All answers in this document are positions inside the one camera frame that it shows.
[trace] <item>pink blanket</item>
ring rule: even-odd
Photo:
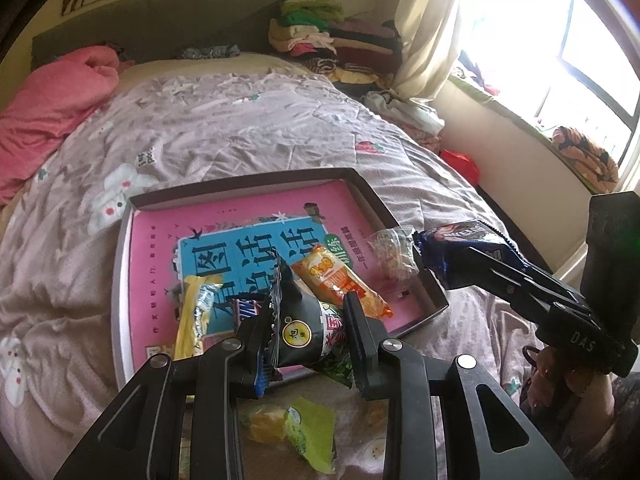
[[[120,61],[88,46],[31,73],[0,114],[0,208],[118,85]]]

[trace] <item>yellow snack wrapper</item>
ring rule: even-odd
[[[320,301],[342,306],[344,295],[353,291],[360,298],[365,316],[376,319],[393,316],[388,303],[377,292],[320,244],[291,267]]]
[[[174,360],[204,352],[202,338],[207,333],[215,293],[222,288],[222,276],[187,276],[180,325],[175,339]]]
[[[249,415],[249,438],[261,444],[279,444],[284,440],[286,412],[278,406],[261,406]]]

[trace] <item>green snack wrapper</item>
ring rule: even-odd
[[[299,397],[287,410],[285,434],[309,465],[333,474],[335,411]]]

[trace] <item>red bag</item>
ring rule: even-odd
[[[470,156],[465,155],[464,153],[441,150],[440,157],[460,175],[465,177],[468,183],[473,187],[478,185],[478,181],[480,180],[480,170]]]

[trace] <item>screw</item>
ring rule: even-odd
[[[402,348],[402,341],[399,339],[385,339],[382,342],[382,348],[388,352],[397,352]]]
[[[467,370],[471,370],[476,367],[476,359],[471,355],[461,355],[458,356],[458,364],[462,368],[466,368]]]
[[[164,368],[169,363],[169,358],[164,354],[156,354],[151,358],[152,368]]]
[[[242,346],[242,342],[237,337],[230,337],[225,339],[222,343],[222,348],[224,348],[228,352],[233,352],[238,350]]]

